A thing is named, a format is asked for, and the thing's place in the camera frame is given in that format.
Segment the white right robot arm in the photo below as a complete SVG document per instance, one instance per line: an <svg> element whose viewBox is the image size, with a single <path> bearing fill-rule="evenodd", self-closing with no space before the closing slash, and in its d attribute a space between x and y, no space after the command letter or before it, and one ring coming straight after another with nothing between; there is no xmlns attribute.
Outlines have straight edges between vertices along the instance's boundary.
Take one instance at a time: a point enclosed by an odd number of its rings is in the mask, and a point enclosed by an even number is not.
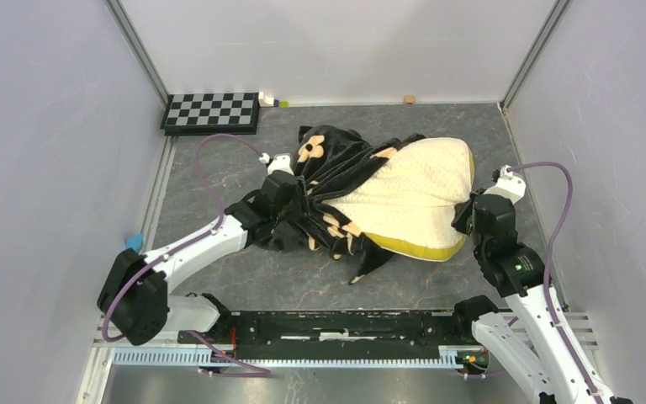
<svg viewBox="0 0 646 404"><path fill-rule="evenodd" d="M560 307L539 254L519 242L516 210L498 194L472 194L453 227L474 243L484 278L521 323L521 340L485 295L457 303L452 330L462 343L487 348L531 403L625 403L601 378Z"/></svg>

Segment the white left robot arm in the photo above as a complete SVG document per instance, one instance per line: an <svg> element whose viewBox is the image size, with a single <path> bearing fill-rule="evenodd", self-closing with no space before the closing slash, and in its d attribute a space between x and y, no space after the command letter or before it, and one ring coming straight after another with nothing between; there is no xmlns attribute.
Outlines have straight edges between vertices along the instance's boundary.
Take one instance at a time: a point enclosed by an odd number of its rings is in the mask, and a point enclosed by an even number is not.
<svg viewBox="0 0 646 404"><path fill-rule="evenodd" d="M277 225L308 211L301 177L269 173L262 187L225 208L201 229L149 252L120 252L97 298L103 313L103 340L126 339L140 346L162 332L196 330L211 343L230 334L230 319L214 299L174 296L186 279L211 263L251 245L264 243Z"/></svg>

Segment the black floral pillowcase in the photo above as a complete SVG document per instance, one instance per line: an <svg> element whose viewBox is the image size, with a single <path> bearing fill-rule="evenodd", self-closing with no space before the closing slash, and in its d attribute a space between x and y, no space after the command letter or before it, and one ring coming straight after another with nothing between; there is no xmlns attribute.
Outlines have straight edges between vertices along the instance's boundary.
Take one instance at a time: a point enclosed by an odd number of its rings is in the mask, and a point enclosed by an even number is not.
<svg viewBox="0 0 646 404"><path fill-rule="evenodd" d="M300 127L293 170L299 182L306 185L311 217L292 224L276 222L254 244L280 253L303 247L313 251L323 248L333 260L359 255L357 272L348 280L349 284L357 283L386 264L394 253L380 247L331 201L351 194L396 152L424 138L413 134L403 140L392 138L373 146L355 130L331 125Z"/></svg>

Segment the white yellow pillow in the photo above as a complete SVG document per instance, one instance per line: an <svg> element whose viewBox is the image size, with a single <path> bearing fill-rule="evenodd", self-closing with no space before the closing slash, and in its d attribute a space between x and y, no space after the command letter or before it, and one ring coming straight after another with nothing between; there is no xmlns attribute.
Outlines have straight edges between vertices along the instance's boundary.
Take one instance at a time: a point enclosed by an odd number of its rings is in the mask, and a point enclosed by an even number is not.
<svg viewBox="0 0 646 404"><path fill-rule="evenodd" d="M398 151L350 194L328 204L377 246L423 261L445 262L466 237L452 226L455 207L474 181L469 146L455 138L426 138Z"/></svg>

